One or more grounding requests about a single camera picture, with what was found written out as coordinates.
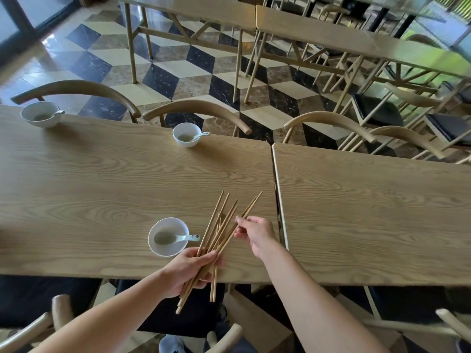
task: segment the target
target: wood grain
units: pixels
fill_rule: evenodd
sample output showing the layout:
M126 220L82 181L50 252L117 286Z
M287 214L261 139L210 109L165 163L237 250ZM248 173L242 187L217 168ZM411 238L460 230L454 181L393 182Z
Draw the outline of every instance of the wood grain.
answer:
M268 34L452 76L471 77L471 64L452 51L288 12L278 12L259 5L256 6L256 13L257 29Z
M203 234L221 190L277 220L271 149L211 135L177 146L172 130L63 115L40 129L0 106L0 273L142 278L169 260L147 244L160 219ZM220 282L269 282L241 240Z
M115 0L205 21L255 30L254 5L236 0Z
M321 284L471 284L471 167L273 145L291 253Z

